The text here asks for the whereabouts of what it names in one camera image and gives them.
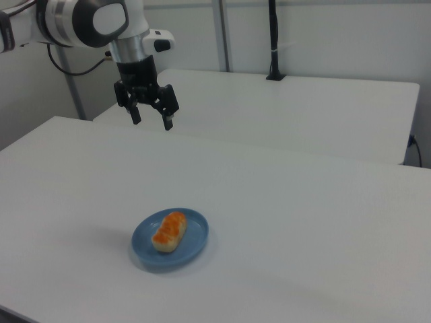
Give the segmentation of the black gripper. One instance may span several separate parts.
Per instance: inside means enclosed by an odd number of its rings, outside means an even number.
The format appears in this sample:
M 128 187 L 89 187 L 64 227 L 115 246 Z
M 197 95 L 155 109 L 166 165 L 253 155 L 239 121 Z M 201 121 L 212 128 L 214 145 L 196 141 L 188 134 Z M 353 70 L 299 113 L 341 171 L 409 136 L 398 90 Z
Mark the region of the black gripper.
M 121 79 L 114 84 L 117 104 L 130 114 L 133 124 L 141 122 L 137 107 L 139 103 L 151 103 L 157 110 L 164 123 L 164 129 L 169 131 L 173 127 L 172 118 L 179 110 L 178 101 L 173 87 L 168 84 L 158 85 L 154 56 L 134 63 L 117 63 Z

